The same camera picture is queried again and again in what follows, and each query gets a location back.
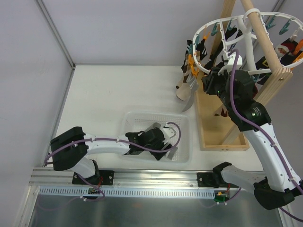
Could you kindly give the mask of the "grey striped sock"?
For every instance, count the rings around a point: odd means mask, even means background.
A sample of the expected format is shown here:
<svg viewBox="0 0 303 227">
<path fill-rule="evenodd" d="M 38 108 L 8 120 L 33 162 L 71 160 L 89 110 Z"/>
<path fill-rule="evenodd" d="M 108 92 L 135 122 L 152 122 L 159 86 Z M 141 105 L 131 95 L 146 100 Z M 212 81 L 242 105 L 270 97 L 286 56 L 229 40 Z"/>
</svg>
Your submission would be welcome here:
<svg viewBox="0 0 303 227">
<path fill-rule="evenodd" d="M 169 160 L 172 160 L 173 157 L 174 157 L 174 155 L 175 155 L 175 153 L 177 152 L 177 150 L 178 150 L 178 147 L 172 148 L 172 149 L 168 152 L 167 158 L 168 158 Z"/>
<path fill-rule="evenodd" d="M 185 107 L 183 108 L 182 112 L 187 111 L 188 109 L 191 108 L 191 106 L 194 103 L 194 93 L 196 92 L 196 90 L 198 89 L 198 83 L 197 83 L 197 79 L 193 74 L 190 74 L 187 78 L 187 82 L 189 82 L 189 87 L 190 87 L 190 96 L 189 99 L 187 101 L 187 104 L 185 105 Z"/>
</svg>

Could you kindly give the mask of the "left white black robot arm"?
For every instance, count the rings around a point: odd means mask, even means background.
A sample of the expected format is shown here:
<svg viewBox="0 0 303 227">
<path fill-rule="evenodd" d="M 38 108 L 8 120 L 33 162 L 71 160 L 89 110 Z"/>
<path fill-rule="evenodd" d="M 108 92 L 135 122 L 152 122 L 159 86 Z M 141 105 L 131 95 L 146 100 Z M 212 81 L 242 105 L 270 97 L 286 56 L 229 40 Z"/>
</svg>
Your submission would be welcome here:
<svg viewBox="0 0 303 227">
<path fill-rule="evenodd" d="M 100 138 L 87 134 L 82 127 L 76 126 L 51 140 L 51 154 L 54 171 L 71 170 L 80 175 L 87 183 L 99 180 L 98 165 L 88 155 L 117 154 L 121 156 L 140 155 L 149 152 L 160 160 L 173 145 L 170 139 L 176 131 L 156 123 L 145 131 L 127 132 L 117 137 Z"/>
</svg>

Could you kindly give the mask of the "white plastic sock hanger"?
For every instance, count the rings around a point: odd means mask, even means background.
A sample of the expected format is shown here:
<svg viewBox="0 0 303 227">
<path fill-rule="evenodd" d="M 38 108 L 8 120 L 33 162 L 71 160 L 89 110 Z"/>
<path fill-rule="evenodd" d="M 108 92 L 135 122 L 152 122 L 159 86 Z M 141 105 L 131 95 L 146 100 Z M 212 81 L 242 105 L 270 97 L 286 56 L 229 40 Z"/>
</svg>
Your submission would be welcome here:
<svg viewBox="0 0 303 227">
<path fill-rule="evenodd" d="M 289 23 L 290 22 L 294 22 L 298 25 L 298 29 L 294 32 L 294 35 L 297 34 L 298 31 L 302 31 L 303 29 L 303 22 L 293 16 L 290 16 L 288 14 L 285 14 L 285 13 L 280 13 L 280 12 L 261 12 L 261 15 L 262 15 L 262 18 L 263 16 L 273 16 L 273 17 L 283 17 L 283 18 L 286 18 L 288 21 L 287 23 L 285 24 L 285 27 L 283 27 L 282 29 L 282 32 L 286 32 L 287 31 L 287 27 L 289 26 Z M 244 15 L 239 15 L 239 16 L 236 16 L 236 17 L 226 17 L 226 18 L 220 18 L 220 19 L 217 19 L 217 20 L 213 20 L 205 25 L 203 25 L 202 27 L 200 27 L 194 37 L 193 37 L 193 53 L 190 54 L 189 56 L 189 60 L 193 60 L 194 63 L 196 64 L 196 66 L 201 70 L 203 71 L 204 73 L 210 73 L 210 70 L 206 69 L 205 67 L 203 67 L 201 65 L 201 63 L 197 60 L 196 58 L 196 46 L 198 45 L 199 43 L 199 40 L 200 40 L 200 33 L 202 31 L 204 31 L 205 29 L 207 29 L 208 27 L 210 26 L 214 26 L 215 28 L 219 25 L 220 26 L 220 33 L 221 33 L 221 41 L 222 41 L 222 44 L 223 44 L 223 52 L 224 52 L 224 56 L 226 58 L 228 53 L 230 53 L 228 50 L 227 50 L 227 47 L 228 46 L 232 46 L 234 45 L 235 43 L 238 43 L 239 41 L 241 40 L 244 40 L 245 42 L 245 46 L 246 46 L 246 59 L 247 59 L 247 65 L 248 65 L 248 68 L 249 68 L 249 71 L 248 73 L 250 75 L 257 75 L 257 74 L 265 74 L 265 73 L 269 73 L 269 72 L 257 72 L 256 70 L 256 67 L 255 67 L 255 62 L 254 62 L 254 53 L 253 53 L 253 43 L 252 43 L 252 40 L 257 40 L 256 36 L 255 36 L 255 33 L 254 33 L 254 30 L 251 26 L 250 23 L 246 23 L 246 19 L 248 17 L 246 16 L 246 13 Z M 241 36 L 239 36 L 238 38 L 235 38 L 231 41 L 226 41 L 225 39 L 225 34 L 224 34 L 224 31 L 222 30 L 223 28 L 223 23 L 224 22 L 231 22 L 231 21 L 236 21 L 237 22 L 237 25 L 239 27 L 239 29 L 243 32 L 243 34 Z"/>
</svg>

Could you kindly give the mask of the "orange clothes peg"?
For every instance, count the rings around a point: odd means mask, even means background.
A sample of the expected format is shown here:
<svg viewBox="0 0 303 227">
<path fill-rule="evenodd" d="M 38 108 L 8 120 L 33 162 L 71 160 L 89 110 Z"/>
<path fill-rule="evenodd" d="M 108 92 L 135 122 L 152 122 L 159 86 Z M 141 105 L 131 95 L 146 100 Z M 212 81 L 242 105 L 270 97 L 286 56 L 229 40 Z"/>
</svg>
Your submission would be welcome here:
<svg viewBox="0 0 303 227">
<path fill-rule="evenodd" d="M 196 68 L 196 65 L 194 63 L 190 63 L 190 69 L 191 69 L 191 73 L 192 75 L 197 78 L 198 74 L 199 74 L 199 68 Z"/>
</svg>

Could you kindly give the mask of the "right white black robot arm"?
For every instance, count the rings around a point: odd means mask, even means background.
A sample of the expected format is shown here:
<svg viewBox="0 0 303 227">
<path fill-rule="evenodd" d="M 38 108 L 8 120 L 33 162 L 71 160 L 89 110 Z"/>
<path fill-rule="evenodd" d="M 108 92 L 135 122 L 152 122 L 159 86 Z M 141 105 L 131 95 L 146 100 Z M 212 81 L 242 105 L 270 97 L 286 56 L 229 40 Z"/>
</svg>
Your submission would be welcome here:
<svg viewBox="0 0 303 227">
<path fill-rule="evenodd" d="M 232 122 L 253 146 L 266 175 L 254 175 L 223 162 L 213 168 L 212 186 L 234 184 L 252 193 L 267 210 L 288 205 L 303 193 L 303 181 L 278 144 L 265 106 L 253 99 L 255 82 L 246 71 L 219 74 L 219 70 L 214 67 L 202 77 L 203 90 L 221 100 Z"/>
</svg>

